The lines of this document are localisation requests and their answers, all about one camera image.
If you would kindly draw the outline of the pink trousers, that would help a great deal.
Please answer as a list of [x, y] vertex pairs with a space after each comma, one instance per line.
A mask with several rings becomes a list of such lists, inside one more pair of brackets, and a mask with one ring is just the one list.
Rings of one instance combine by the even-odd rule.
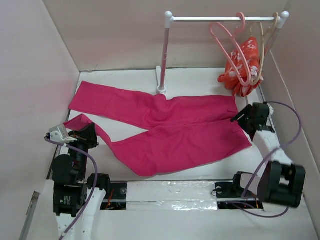
[[83, 82], [69, 109], [79, 112], [64, 123], [70, 130], [91, 124], [89, 115], [143, 129], [143, 133], [112, 141], [102, 127], [95, 128], [115, 157], [141, 177], [215, 163], [251, 146], [244, 131], [231, 122], [238, 113], [233, 96], [167, 99], [162, 94]]

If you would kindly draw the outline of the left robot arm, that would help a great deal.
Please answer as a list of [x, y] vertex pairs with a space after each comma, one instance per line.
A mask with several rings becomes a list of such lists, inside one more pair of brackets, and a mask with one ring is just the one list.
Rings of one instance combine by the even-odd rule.
[[113, 194], [109, 175], [98, 172], [86, 176], [87, 161], [93, 157], [89, 150], [96, 148], [96, 126], [90, 123], [79, 130], [68, 132], [61, 124], [49, 130], [45, 140], [67, 148], [52, 161], [53, 212], [56, 215], [61, 240], [92, 240], [94, 227], [104, 198]]

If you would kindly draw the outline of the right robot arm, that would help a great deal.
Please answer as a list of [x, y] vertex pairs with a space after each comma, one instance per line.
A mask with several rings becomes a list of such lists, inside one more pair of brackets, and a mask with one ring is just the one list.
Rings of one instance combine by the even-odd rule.
[[232, 193], [245, 199], [253, 193], [263, 203], [297, 208], [300, 205], [306, 177], [303, 166], [294, 164], [284, 149], [293, 144], [302, 132], [287, 143], [280, 144], [276, 131], [267, 124], [274, 113], [272, 101], [248, 104], [230, 121], [236, 122], [258, 148], [263, 160], [254, 173], [246, 179], [245, 172], [238, 172], [239, 180], [231, 184]]

